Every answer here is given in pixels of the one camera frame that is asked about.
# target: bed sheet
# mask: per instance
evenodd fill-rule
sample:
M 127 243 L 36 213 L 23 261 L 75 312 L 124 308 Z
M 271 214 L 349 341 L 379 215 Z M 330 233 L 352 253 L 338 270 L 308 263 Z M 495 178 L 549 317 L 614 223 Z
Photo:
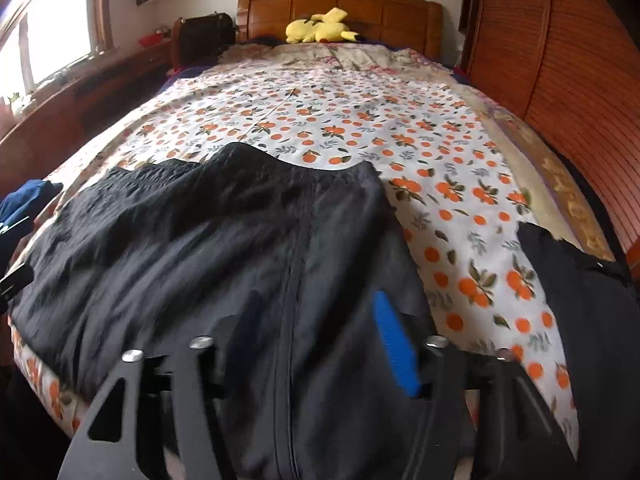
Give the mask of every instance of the bed sheet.
M 33 238 L 113 166 L 133 169 L 168 158 L 205 162 L 238 141 L 312 168 L 368 160 L 396 208 L 439 332 L 469 351 L 510 348 L 575 453 L 577 413 L 562 342 L 517 241 L 517 224 L 541 216 L 556 236 L 592 252 L 606 254 L 608 248 L 596 228 L 590 245 L 584 234 L 575 234 L 557 190 L 547 188 L 536 163 L 516 146 L 528 135 L 535 136 L 506 110 L 411 50 L 235 46 L 219 65 L 178 80 L 52 173 L 49 178 L 65 190 L 38 217 Z M 537 150 L 539 144 L 530 146 Z M 549 167 L 551 175 L 561 173 Z M 577 192 L 576 207 L 586 206 L 570 176 L 559 182 Z M 582 227 L 593 227 L 586 208 Z M 28 245 L 20 248 L 18 262 L 27 252 Z M 12 341 L 34 391 L 73 434 L 86 403 L 22 341 L 19 327 L 12 326 Z

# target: silver bolt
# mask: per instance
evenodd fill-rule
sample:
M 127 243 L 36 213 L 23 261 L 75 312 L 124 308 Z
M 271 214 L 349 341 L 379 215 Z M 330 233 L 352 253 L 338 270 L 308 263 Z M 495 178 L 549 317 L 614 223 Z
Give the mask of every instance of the silver bolt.
M 513 352 L 511 350 L 509 350 L 508 348 L 500 348 L 496 353 L 495 356 L 498 358 L 498 361 L 513 361 L 515 356 L 513 355 Z
M 430 348 L 444 348 L 449 344 L 449 340 L 443 335 L 432 335 L 424 342 L 425 346 Z
M 142 350 L 127 350 L 122 354 L 122 360 L 126 363 L 135 363 L 145 356 Z
M 213 339 L 207 335 L 194 337 L 189 343 L 190 348 L 193 348 L 194 350 L 209 348 L 211 345 L 213 345 Z

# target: window pane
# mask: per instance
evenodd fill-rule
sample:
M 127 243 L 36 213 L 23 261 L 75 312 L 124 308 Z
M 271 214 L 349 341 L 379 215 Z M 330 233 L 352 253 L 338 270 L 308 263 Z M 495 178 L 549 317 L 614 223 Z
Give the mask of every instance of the window pane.
M 86 0 L 32 0 L 27 23 L 36 84 L 91 52 Z
M 0 96 L 11 97 L 16 92 L 24 92 L 22 69 L 20 68 L 20 47 L 18 46 L 18 27 L 9 35 L 0 50 Z

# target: yellow plush toy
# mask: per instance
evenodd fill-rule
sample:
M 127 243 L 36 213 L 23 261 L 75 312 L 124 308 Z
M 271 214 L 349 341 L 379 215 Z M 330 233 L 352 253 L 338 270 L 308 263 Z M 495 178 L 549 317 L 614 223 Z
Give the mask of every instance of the yellow plush toy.
M 347 13 L 334 7 L 326 14 L 314 14 L 310 20 L 296 20 L 287 27 L 287 43 L 319 41 L 356 41 L 357 32 L 351 32 L 342 20 Z

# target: window frame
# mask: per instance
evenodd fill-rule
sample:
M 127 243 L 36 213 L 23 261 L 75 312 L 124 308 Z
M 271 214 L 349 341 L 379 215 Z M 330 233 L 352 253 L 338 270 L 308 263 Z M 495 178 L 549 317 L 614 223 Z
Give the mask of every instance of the window frame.
M 33 80 L 31 63 L 29 59 L 29 38 L 27 8 L 33 0 L 12 0 L 7 9 L 0 16 L 0 49 L 4 47 L 9 35 L 18 27 L 18 44 L 20 46 L 20 66 L 26 94 L 34 94 L 41 81 Z M 87 21 L 89 25 L 89 39 L 91 52 L 71 65 L 60 67 L 59 70 L 47 76 L 49 80 L 65 68 L 88 62 L 95 55 L 108 52 L 113 49 L 113 37 L 111 35 L 111 20 L 109 14 L 109 0 L 87 0 Z

